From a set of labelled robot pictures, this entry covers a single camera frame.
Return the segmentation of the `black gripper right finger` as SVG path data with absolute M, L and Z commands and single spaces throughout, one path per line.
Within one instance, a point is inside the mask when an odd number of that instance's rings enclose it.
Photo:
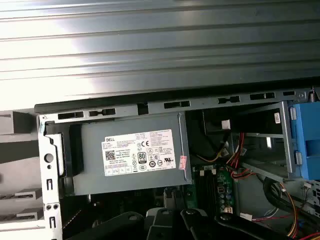
M 251 222 L 231 213 L 219 213 L 213 219 L 197 209 L 180 212 L 186 229 L 195 240 L 290 240 L 284 233 Z

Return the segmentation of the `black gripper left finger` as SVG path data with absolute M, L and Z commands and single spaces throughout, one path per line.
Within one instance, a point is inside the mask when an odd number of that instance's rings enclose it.
M 89 228 L 70 240 L 172 240 L 175 211 L 152 208 L 148 216 L 129 211 Z

